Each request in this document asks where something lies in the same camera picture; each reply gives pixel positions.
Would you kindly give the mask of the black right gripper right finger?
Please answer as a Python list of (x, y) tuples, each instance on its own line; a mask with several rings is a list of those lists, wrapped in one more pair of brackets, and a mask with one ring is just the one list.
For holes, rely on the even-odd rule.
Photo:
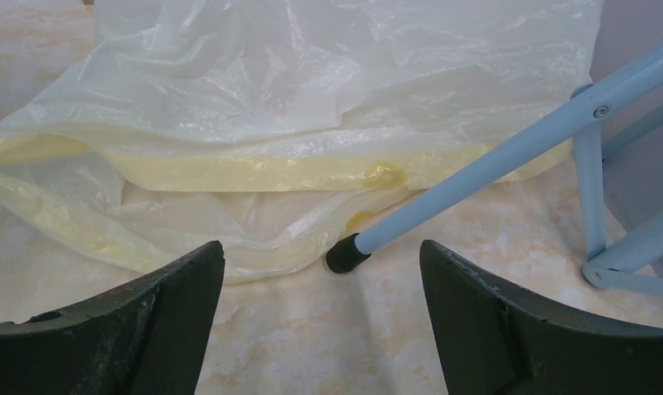
[(551, 300), (432, 240), (420, 271), (451, 394), (663, 394), (663, 328)]

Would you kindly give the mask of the clear yellow plastic bag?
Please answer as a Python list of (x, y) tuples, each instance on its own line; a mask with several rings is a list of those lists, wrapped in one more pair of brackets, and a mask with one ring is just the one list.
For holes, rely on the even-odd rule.
[(600, 1), (0, 1), (0, 204), (135, 272), (297, 272), (589, 82)]

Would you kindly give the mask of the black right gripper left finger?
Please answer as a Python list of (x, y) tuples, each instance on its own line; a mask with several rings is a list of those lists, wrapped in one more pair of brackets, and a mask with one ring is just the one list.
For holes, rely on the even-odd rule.
[(211, 241), (89, 299), (0, 323), (0, 394), (192, 394), (225, 272)]

